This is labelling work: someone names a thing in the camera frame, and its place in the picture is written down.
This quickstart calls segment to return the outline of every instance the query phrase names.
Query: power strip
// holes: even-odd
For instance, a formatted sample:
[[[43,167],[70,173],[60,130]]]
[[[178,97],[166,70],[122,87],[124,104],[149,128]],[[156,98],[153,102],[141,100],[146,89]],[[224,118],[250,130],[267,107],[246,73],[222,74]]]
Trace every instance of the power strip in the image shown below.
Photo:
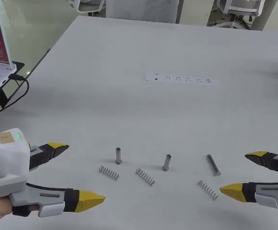
[[[199,78],[190,76],[179,76],[174,74],[161,74],[157,72],[148,72],[145,76],[146,81],[157,81],[166,83],[181,83],[187,85],[216,85],[218,82],[211,78]]]

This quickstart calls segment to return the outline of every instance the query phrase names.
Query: floor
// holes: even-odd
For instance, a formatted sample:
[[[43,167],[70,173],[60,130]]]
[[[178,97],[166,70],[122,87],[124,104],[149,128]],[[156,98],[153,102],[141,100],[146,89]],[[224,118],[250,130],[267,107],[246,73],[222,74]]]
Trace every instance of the floor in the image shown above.
[[[231,21],[232,16],[230,14],[224,14],[220,7],[217,5],[217,0],[214,0],[212,10],[208,19],[207,26],[214,26],[216,24],[222,24]],[[234,22],[242,24],[243,27],[249,29],[253,24],[255,17],[249,20],[249,16],[236,17]]]
[[[0,0],[12,60],[23,62],[19,74],[26,76],[77,16],[66,0]],[[16,88],[10,82],[7,96]]]

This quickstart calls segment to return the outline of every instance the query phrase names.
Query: sticker label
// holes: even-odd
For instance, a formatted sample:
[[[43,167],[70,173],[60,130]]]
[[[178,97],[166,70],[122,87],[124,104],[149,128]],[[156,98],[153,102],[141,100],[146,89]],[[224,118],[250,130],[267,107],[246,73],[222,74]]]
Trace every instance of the sticker label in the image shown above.
[[[0,143],[1,144],[8,144],[13,143],[14,139],[11,132],[0,133]]]

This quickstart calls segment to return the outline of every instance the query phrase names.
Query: metal rod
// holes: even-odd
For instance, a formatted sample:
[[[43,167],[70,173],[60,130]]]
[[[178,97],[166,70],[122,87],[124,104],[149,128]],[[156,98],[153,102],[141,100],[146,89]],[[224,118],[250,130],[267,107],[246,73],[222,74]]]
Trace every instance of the metal rod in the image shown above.
[[[121,160],[121,148],[117,147],[115,149],[115,153],[116,153],[116,160],[115,160],[115,163],[116,164],[121,164],[122,163],[122,160]]]
[[[166,157],[166,161],[164,162],[164,165],[162,166],[163,171],[165,171],[165,172],[168,171],[168,166],[171,161],[171,158],[172,158],[172,156],[168,154]]]
[[[208,160],[209,160],[209,162],[210,162],[210,164],[211,164],[211,166],[212,166],[212,168],[213,168],[213,170],[214,170],[214,175],[215,175],[215,176],[221,175],[221,171],[220,171],[219,168],[216,166],[216,164],[215,164],[215,162],[214,162],[212,156],[211,156],[210,154],[208,154],[208,155],[207,155],[207,158],[208,158]]]

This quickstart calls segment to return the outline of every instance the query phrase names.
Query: yellow fingertip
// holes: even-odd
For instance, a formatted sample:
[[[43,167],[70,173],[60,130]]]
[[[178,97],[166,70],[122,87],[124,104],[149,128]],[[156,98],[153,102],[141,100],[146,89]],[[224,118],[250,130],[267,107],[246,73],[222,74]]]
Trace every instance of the yellow fingertip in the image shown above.
[[[262,157],[266,153],[268,153],[268,152],[267,151],[257,151],[257,152],[248,153],[246,155],[254,155],[254,156]]]
[[[54,149],[57,149],[57,148],[62,147],[62,146],[67,146],[67,144],[57,143],[57,142],[48,142],[47,144],[49,146],[53,147]]]
[[[246,202],[242,192],[243,184],[230,184],[220,188],[221,193],[241,202]]]
[[[104,202],[105,197],[103,195],[98,195],[90,191],[79,191],[79,201],[76,207],[75,212],[86,211],[96,205]]]

